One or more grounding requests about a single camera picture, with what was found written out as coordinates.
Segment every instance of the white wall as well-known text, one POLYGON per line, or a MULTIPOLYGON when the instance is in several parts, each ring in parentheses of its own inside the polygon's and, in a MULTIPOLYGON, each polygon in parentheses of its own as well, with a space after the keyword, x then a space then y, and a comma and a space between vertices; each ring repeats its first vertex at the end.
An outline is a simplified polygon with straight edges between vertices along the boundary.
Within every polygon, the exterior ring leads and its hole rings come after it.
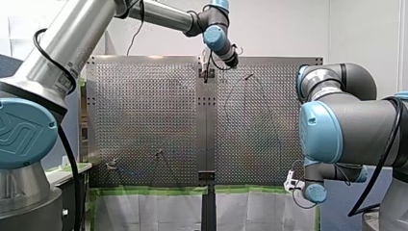
MULTIPOLYGON (((181 10, 201 11, 209 0, 161 1, 181 10)), ((318 56, 328 58, 327 0, 231 0, 229 37, 245 56, 318 56)), ((133 19, 114 19, 108 28, 116 54, 125 55, 139 27, 133 19)), ((145 24, 132 55, 198 55, 202 37, 145 24)))
POLYGON ((403 0, 331 0, 329 62, 351 62, 375 78, 378 98, 398 91, 403 0))

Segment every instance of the pegboard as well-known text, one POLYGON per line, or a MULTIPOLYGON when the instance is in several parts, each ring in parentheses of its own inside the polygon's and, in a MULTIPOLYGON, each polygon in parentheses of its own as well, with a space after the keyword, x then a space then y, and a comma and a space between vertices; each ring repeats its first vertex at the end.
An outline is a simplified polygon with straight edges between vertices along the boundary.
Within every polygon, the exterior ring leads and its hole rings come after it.
POLYGON ((94 57, 87 67, 93 186, 197 184, 196 58, 94 57), (117 169, 106 164, 116 160, 117 169))
POLYGON ((298 137, 295 80, 303 64, 322 59, 241 58, 217 73, 217 184, 282 185, 295 160, 298 137))
POLYGON ((294 83, 302 64, 321 59, 242 57, 203 84, 196 57, 92 57, 91 185, 195 186, 203 169, 217 184, 283 183, 301 158, 294 83), (117 169, 107 168, 112 160, 117 169))

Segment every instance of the black cable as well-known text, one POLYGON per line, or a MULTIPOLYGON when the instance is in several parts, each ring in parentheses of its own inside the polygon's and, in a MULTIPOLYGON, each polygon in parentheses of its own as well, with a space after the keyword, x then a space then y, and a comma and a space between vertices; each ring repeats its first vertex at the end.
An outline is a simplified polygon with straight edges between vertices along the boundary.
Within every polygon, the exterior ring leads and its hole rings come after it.
POLYGON ((61 142, 63 143, 64 149, 66 151, 66 156, 68 157, 69 163, 72 169, 72 178, 74 180, 74 191, 75 191, 75 221, 74 221, 74 231, 80 231, 81 229, 81 181, 79 177, 78 167, 76 165, 75 156, 72 152, 69 141, 66 138, 64 129, 62 126, 58 127, 58 134, 60 135, 61 142))
POLYGON ((401 117, 402 117, 402 112, 404 110, 404 105, 402 104, 402 101, 399 98, 396 97, 388 97, 385 98, 384 100, 388 100, 393 102, 393 105, 395 106, 395 119, 394 119, 394 124, 393 128, 391 129, 390 136, 388 137, 386 146, 385 146, 385 151, 384 154, 380 157, 380 160, 378 161, 377 167, 375 168, 374 174, 372 175, 369 183, 367 184, 366 188, 364 189, 363 193, 361 193, 360 198, 357 200, 355 203, 354 207, 351 209, 351 211, 348 213, 349 217, 353 217, 355 215, 368 212, 372 210, 373 208, 376 208, 379 206, 379 204, 375 205, 370 205, 366 208, 359 209, 360 206, 363 204, 364 200, 367 198, 369 195, 372 187, 374 186, 375 181, 377 180, 382 167, 385 165, 385 162, 387 161, 387 158, 390 154, 391 148, 393 147, 394 141, 396 134, 399 129, 399 125, 401 122, 401 117))
POLYGON ((302 208, 302 209, 309 210, 309 209, 315 208, 318 204, 315 203, 315 204, 312 205, 312 206, 305 207, 305 206, 302 206, 302 205, 300 205, 299 203, 297 203, 296 198, 294 197, 294 192, 295 192, 296 190, 299 190, 299 191, 300 191, 300 188, 297 187, 297 184, 300 182, 301 179, 304 179, 304 178, 305 178, 305 175, 303 175, 303 176, 296 182, 296 185, 294 185, 294 189, 292 190, 292 198, 293 198, 293 202, 294 202, 298 207, 300 207, 300 208, 302 208))
POLYGON ((351 181, 348 179, 348 176, 344 173, 344 171, 342 170, 342 166, 338 165, 338 164, 334 164, 334 170, 335 173, 337 174, 337 170, 339 170, 339 172, 342 174, 342 176, 344 177, 344 182, 347 186, 351 186, 351 181))
POLYGON ((71 94, 71 93, 73 93, 73 92, 75 91, 75 89, 76 89, 76 81, 75 81, 74 76, 73 76, 73 75, 71 74, 71 72, 68 71, 63 65, 61 65, 61 64, 59 64, 57 61, 53 60, 53 59, 48 55, 48 53, 45 52, 45 51, 41 48, 41 46, 39 45, 38 36, 39 36, 40 34, 46 32, 46 31, 47 31, 47 29, 46 29, 46 28, 43 28, 43 29, 40 29, 40 30, 38 30, 38 31, 36 31, 36 32, 34 33, 34 36, 33 36, 34 46, 37 48, 37 50, 39 51, 39 53, 41 53, 41 55, 42 55, 45 59, 47 59, 49 62, 51 62, 53 65, 55 65, 58 69, 60 69, 60 70, 66 75, 66 77, 68 78, 69 82, 71 83, 71 89, 69 90, 68 94, 71 94))
POLYGON ((213 58, 213 51, 211 51, 211 53, 210 53, 210 60, 213 62, 213 65, 214 65, 218 70, 226 71, 226 70, 232 69, 232 67, 223 68, 223 67, 220 67, 219 65, 217 65, 217 63, 214 61, 214 58, 213 58))
MULTIPOLYGON (((210 58, 212 55, 213 55, 213 51, 210 52, 209 58, 210 58)), ((210 59, 209 59, 208 62, 207 62, 207 68, 206 68, 206 71, 205 71, 204 84, 207 84, 207 82, 208 82, 208 75, 209 75, 208 72, 209 72, 209 71, 210 71, 210 59)))
POLYGON ((130 49, 132 48, 133 43, 135 42, 135 37, 139 34, 139 32, 141 30, 141 27, 143 27, 143 24, 144 24, 144 1, 143 0, 138 0, 134 4, 136 4, 138 2, 140 3, 140 26, 139 26, 138 30, 135 32, 135 34, 132 37, 132 41, 131 41, 131 43, 129 45, 129 48, 128 48, 127 52, 126 52, 126 56, 129 56, 130 49))

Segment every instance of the green tape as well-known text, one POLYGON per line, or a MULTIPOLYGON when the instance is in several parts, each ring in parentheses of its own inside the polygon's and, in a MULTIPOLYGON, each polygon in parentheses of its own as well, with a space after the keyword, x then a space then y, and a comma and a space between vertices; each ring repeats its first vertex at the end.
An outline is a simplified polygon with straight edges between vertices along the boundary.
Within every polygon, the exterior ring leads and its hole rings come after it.
POLYGON ((95 196, 103 195, 202 195, 207 194, 207 187, 153 188, 144 186, 120 186, 107 189, 90 189, 95 196))
POLYGON ((237 193, 279 193, 287 192, 281 186, 254 186, 254 185, 237 185, 237 186, 216 186, 216 194, 237 194, 237 193))

